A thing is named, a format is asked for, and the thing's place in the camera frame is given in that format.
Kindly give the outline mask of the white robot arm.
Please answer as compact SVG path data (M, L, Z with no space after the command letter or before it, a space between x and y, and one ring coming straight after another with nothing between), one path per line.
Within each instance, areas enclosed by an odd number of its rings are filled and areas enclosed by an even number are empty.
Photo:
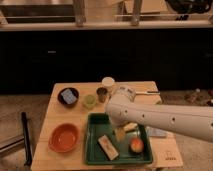
M135 97L129 86L114 91L105 108L114 127L134 122L213 142L213 107L138 104Z

